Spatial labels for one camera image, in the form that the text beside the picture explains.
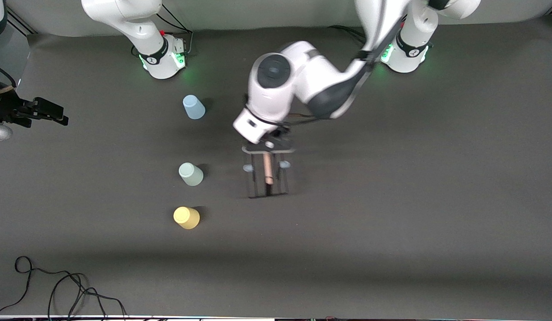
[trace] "dark gray table surface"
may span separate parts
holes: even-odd
[[[301,39],[339,69],[359,49],[331,29],[202,32],[158,81],[125,37],[31,38],[19,94],[70,125],[0,143],[0,306],[28,255],[131,314],[552,320],[551,17],[441,26],[417,71],[380,65],[342,118],[294,129],[292,195],[249,200],[231,123],[254,60]],[[183,162],[205,165],[201,185]],[[201,224],[176,225],[178,206]],[[4,313],[46,313],[57,278]]]

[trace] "light blue cup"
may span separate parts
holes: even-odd
[[[183,98],[183,106],[185,106],[187,116],[191,119],[199,119],[205,115],[205,106],[194,95],[185,96]]]
[[[189,186],[197,186],[203,181],[203,171],[192,163],[184,163],[179,167],[179,175]]]

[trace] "plastic cup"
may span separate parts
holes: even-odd
[[[179,175],[189,186],[199,185],[203,181],[203,171],[192,163],[184,163],[179,167]]]
[[[201,216],[195,209],[191,209],[190,207],[179,207],[173,213],[173,219],[185,230],[190,230],[199,224]]]
[[[191,119],[199,119],[205,115],[205,106],[194,95],[185,96],[183,98],[183,106],[185,106],[187,116]]]

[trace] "black cable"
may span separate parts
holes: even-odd
[[[134,57],[137,57],[137,55],[139,55],[139,51],[137,52],[137,55],[135,53],[133,53],[133,49],[135,49],[135,45],[132,45],[132,48],[129,50],[129,53],[134,56]]]
[[[13,15],[10,12],[7,12],[7,14],[9,14],[14,20],[16,20],[21,26],[23,26],[23,28],[25,28],[29,34],[35,34],[25,24],[23,24],[17,17],[15,17],[15,15]]]
[[[290,117],[303,117],[303,118],[313,117],[312,115],[300,114],[299,112],[291,112],[290,114],[288,114],[288,116],[290,116]]]
[[[177,21],[177,22],[181,25],[181,27],[183,27],[183,29],[185,29],[185,30],[187,30],[187,31],[190,31],[189,29],[187,29],[187,27],[185,27],[185,25],[183,25],[183,24],[181,23],[181,21],[179,21],[179,19],[177,19],[176,16],[174,16],[174,15],[169,11],[169,9],[167,9],[167,7],[166,7],[165,5],[163,5],[163,8],[173,17],[173,19],[175,19],[175,21]]]
[[[308,120],[300,120],[299,122],[286,122],[286,123],[284,123],[284,125],[285,126],[296,126],[296,125],[303,125],[303,124],[309,124],[309,123],[317,122],[319,120],[323,120],[323,119],[312,118],[312,119],[308,119]]]
[[[22,271],[21,269],[19,269],[19,262],[21,262],[22,259],[25,259],[28,262],[29,268],[28,268],[27,271]],[[26,283],[26,287],[25,287],[25,292],[23,293],[21,298],[18,301],[16,301],[15,303],[0,308],[0,312],[3,311],[6,308],[13,307],[14,305],[19,304],[25,298],[25,296],[28,293],[28,288],[30,286],[30,279],[32,277],[32,272],[39,271],[39,272],[42,272],[44,274],[50,274],[50,275],[60,274],[60,273],[66,274],[66,276],[63,276],[60,280],[58,280],[58,282],[56,282],[56,284],[54,285],[54,288],[52,289],[52,292],[50,293],[50,299],[48,301],[48,320],[49,321],[52,321],[52,319],[50,318],[50,310],[52,309],[52,302],[54,300],[54,294],[56,293],[56,288],[58,288],[58,285],[60,285],[60,283],[62,281],[66,280],[68,278],[70,278],[70,280],[72,280],[72,282],[74,282],[78,286],[78,294],[76,295],[76,299],[74,300],[74,304],[72,304],[72,307],[68,311],[68,320],[70,320],[70,318],[72,316],[72,313],[74,312],[74,309],[78,306],[78,303],[80,302],[80,300],[82,300],[82,298],[87,296],[87,295],[96,297],[96,299],[98,301],[98,304],[99,304],[99,309],[101,310],[104,317],[107,317],[107,313],[105,312],[105,309],[103,309],[103,304],[101,303],[101,299],[117,301],[117,303],[119,303],[119,308],[121,308],[121,313],[122,313],[123,317],[125,318],[125,315],[127,315],[127,311],[125,311],[125,307],[119,299],[116,299],[114,297],[101,295],[93,287],[88,287],[88,288],[84,287],[84,285],[82,284],[82,278],[80,278],[80,276],[84,276],[84,278],[85,278],[85,275],[83,273],[70,273],[66,270],[62,270],[62,271],[58,271],[58,272],[49,272],[47,270],[43,270],[41,268],[37,268],[37,267],[32,266],[32,261],[27,256],[19,256],[15,260],[15,271],[20,273],[20,274],[28,274],[27,283]]]
[[[165,18],[163,18],[162,16],[160,16],[159,14],[157,14],[158,18],[163,20],[166,24],[170,25],[170,26],[173,26],[173,27],[176,27],[177,29],[181,29],[181,30],[184,30],[186,31],[187,33],[192,33],[192,31],[190,31],[189,29],[185,28],[185,27],[180,27],[180,26],[176,26],[172,23],[170,23],[169,21],[165,20]]]
[[[9,79],[9,81],[11,82],[11,86],[13,88],[16,87],[16,82],[15,80],[13,79],[13,77],[11,77],[11,75],[9,75],[6,71],[4,71],[1,67],[0,67],[0,73],[3,74],[5,77],[7,77]]]
[[[353,34],[356,34],[356,35],[358,35],[358,36],[360,36],[360,37],[365,38],[365,34],[364,34],[364,33],[360,32],[360,31],[357,31],[357,30],[355,30],[355,29],[353,29],[353,28],[350,28],[350,27],[340,26],[340,25],[333,25],[333,26],[329,26],[328,28],[345,30],[345,31],[347,31],[347,32],[349,32],[349,33],[353,33]]]
[[[349,28],[349,27],[346,27],[346,26],[339,26],[339,25],[329,26],[328,28],[343,30],[343,31],[347,32],[347,34],[349,34],[351,36],[351,38],[355,39],[357,42],[365,43],[365,40],[366,40],[365,34],[359,32],[359,31],[357,31],[353,28]]]
[[[8,21],[8,20],[7,20],[7,22],[8,22],[9,24],[11,24],[11,26],[12,26],[14,29],[17,29],[23,36],[26,36],[26,34],[25,34],[21,29],[19,29],[19,27],[17,27],[15,24],[13,24],[12,21]]]

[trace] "wooden stick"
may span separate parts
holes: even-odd
[[[274,177],[272,176],[272,157],[270,157],[269,152],[264,153],[264,177],[266,177],[266,184],[274,184]]]

